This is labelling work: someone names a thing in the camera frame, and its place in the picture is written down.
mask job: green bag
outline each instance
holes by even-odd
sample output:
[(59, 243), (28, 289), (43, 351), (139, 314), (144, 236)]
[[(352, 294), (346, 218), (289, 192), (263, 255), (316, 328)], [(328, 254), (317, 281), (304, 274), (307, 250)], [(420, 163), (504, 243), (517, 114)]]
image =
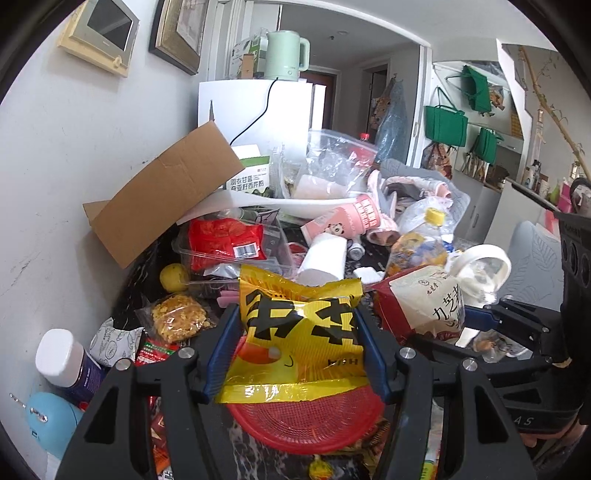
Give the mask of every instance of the green bag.
[[(451, 106), (442, 105), (440, 93)], [(425, 136), (430, 140), (454, 147), (466, 145), (468, 118), (458, 110), (441, 88), (437, 87), (439, 105), (425, 107)]]
[(470, 103), (470, 108), (480, 113), (490, 112), (492, 107), (491, 94), (488, 89), (488, 79), (482, 73), (478, 73), (468, 65), (464, 65), (464, 69), (460, 75), (451, 75), (447, 77), (446, 80), (457, 77), (465, 81), (462, 86), (465, 86), (466, 89), (464, 90), (457, 85), (454, 85), (454, 87), (459, 88), (460, 91), (466, 95), (468, 102)]
[(492, 130), (480, 128), (480, 133), (474, 142), (472, 151), (485, 162), (494, 165), (496, 160), (496, 142), (502, 137), (496, 135)]

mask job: kettle handle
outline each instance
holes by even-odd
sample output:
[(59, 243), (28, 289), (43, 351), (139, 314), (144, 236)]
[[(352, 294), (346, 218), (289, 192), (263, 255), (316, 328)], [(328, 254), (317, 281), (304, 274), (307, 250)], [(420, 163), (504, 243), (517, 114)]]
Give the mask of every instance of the kettle handle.
[(454, 260), (449, 270), (449, 274), (452, 277), (459, 277), (464, 268), (472, 262), (481, 260), (482, 258), (498, 258), (503, 262), (503, 266), (493, 278), (496, 289), (499, 290), (511, 274), (511, 260), (509, 260), (505, 251), (496, 245), (476, 245), (475, 247), (469, 248)]
[(310, 68), (310, 41), (300, 37), (300, 67), (298, 70), (303, 72), (308, 68)]

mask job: small can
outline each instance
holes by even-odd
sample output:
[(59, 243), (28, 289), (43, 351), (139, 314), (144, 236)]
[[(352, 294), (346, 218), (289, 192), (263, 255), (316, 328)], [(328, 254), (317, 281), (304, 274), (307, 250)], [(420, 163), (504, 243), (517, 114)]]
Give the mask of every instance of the small can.
[(353, 240), (347, 247), (347, 256), (351, 260), (361, 260), (361, 258), (365, 255), (365, 248), (361, 244), (361, 236), (355, 235)]

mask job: yellow snack bag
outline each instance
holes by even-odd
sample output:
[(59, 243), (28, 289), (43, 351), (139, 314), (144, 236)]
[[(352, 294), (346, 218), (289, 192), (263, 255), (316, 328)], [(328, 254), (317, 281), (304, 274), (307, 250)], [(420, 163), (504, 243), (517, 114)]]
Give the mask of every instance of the yellow snack bag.
[(353, 315), (362, 295), (358, 279), (305, 287), (243, 266), (246, 341), (217, 401), (315, 400), (367, 385)]

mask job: metal screw head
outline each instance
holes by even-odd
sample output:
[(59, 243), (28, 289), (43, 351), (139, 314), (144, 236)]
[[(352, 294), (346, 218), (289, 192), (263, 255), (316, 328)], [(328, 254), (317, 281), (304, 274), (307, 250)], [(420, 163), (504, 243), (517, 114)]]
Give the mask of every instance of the metal screw head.
[(402, 358), (410, 360), (411, 358), (415, 358), (417, 356), (417, 353), (414, 351), (413, 348), (410, 348), (409, 346), (405, 346), (400, 349), (400, 356)]
[(189, 346), (186, 346), (178, 351), (178, 355), (180, 358), (191, 358), (193, 355), (195, 355), (195, 350)]
[(117, 360), (117, 363), (115, 364), (115, 368), (122, 372), (127, 370), (129, 367), (131, 367), (131, 360), (129, 358)]
[(473, 358), (465, 358), (462, 361), (462, 367), (469, 372), (473, 372), (478, 368), (478, 363)]

